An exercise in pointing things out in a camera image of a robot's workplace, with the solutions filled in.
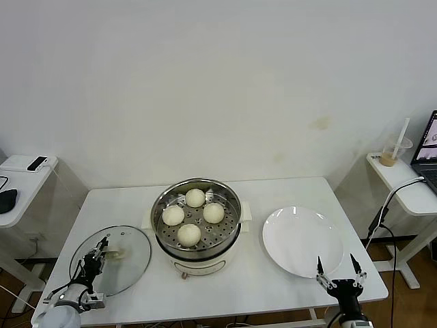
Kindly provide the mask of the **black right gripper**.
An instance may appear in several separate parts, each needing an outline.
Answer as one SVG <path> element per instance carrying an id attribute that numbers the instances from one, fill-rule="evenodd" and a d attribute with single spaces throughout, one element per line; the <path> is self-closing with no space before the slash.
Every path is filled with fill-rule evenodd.
<path id="1" fill-rule="evenodd" d="M 358 302 L 358 297 L 362 294 L 362 287 L 367 273 L 362 270 L 358 260 L 350 254 L 352 266 L 356 273 L 355 279 L 334 279 L 331 281 L 324 274 L 322 261 L 318 256 L 317 264 L 317 282 L 327 290 L 327 293 L 336 298 L 340 312 L 345 316 L 360 316 L 361 306 Z"/>

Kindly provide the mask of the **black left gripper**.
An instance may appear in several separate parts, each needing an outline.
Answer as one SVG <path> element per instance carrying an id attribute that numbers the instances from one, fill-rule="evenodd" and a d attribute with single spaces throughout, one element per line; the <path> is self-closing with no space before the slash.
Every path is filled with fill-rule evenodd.
<path id="1" fill-rule="evenodd" d="M 98 243 L 98 249 L 93 249 L 84 257 L 83 265 L 83 282 L 89 290 L 93 290 L 93 282 L 99 274 L 102 272 L 102 252 L 108 246 L 109 242 L 107 238 L 103 238 Z"/>

